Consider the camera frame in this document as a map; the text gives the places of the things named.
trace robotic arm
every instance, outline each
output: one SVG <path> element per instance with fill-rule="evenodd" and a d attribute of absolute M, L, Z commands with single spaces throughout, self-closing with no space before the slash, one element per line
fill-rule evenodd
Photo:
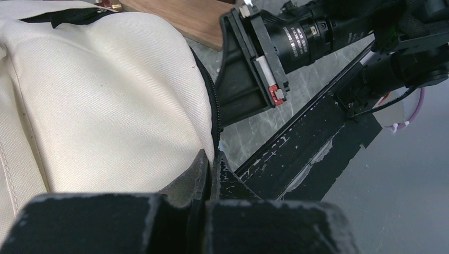
<path fill-rule="evenodd" d="M 232 10 L 220 20 L 223 62 L 216 87 L 222 125 L 281 105 L 288 98 L 286 74 L 372 33 L 379 61 L 334 95 L 348 118 L 372 113 L 370 101 L 397 88 L 409 88 L 407 96 L 439 84 L 449 74 L 448 5 L 318 0 L 303 6 L 289 1 L 279 15 L 252 5 Z"/>

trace white fabric bag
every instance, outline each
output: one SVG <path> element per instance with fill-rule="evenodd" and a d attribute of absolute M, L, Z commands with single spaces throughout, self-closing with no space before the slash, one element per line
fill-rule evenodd
<path fill-rule="evenodd" d="M 0 2 L 0 243 L 47 192 L 156 192 L 205 149 L 205 82 L 181 34 L 145 13 L 20 21 L 78 1 Z"/>

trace brown wood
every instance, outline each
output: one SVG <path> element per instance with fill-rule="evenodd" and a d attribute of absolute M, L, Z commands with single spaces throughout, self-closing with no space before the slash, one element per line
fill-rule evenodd
<path fill-rule="evenodd" d="M 215 50 L 221 50 L 223 38 L 219 18 L 232 9 L 217 0 L 120 0 L 126 11 L 156 14 L 182 35 Z"/>

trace white cable tie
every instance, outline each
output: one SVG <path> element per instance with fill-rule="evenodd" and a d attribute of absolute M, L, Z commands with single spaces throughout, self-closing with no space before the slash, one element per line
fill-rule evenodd
<path fill-rule="evenodd" d="M 393 130 L 393 134 L 395 134 L 396 133 L 396 131 L 398 130 L 398 124 L 397 123 L 394 123 L 393 124 L 393 128 L 394 128 L 394 130 Z"/>

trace black cable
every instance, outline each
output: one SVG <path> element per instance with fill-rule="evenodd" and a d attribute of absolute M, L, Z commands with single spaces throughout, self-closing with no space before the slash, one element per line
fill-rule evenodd
<path fill-rule="evenodd" d="M 397 102 L 400 102 L 401 100 L 405 99 L 407 96 L 409 96 L 415 90 L 416 90 L 416 88 L 410 88 L 405 93 L 403 93 L 401 96 L 397 97 L 396 99 L 394 99 L 392 101 L 389 101 L 389 102 L 387 102 L 387 103 L 385 103 L 385 104 L 383 104 L 383 105 L 381 105 L 379 107 L 375 107 L 375 108 L 372 108 L 370 110 L 362 111 L 362 112 L 357 113 L 357 114 L 355 114 L 353 116 L 350 116 L 349 118 L 350 119 L 354 119 L 354 118 L 362 116 L 362 115 L 372 114 L 372 113 L 375 113 L 377 111 L 383 110 L 384 108 L 387 108 L 387 107 L 389 107 L 389 106 L 391 106 L 391 105 L 393 105 L 393 104 L 395 104 Z"/>

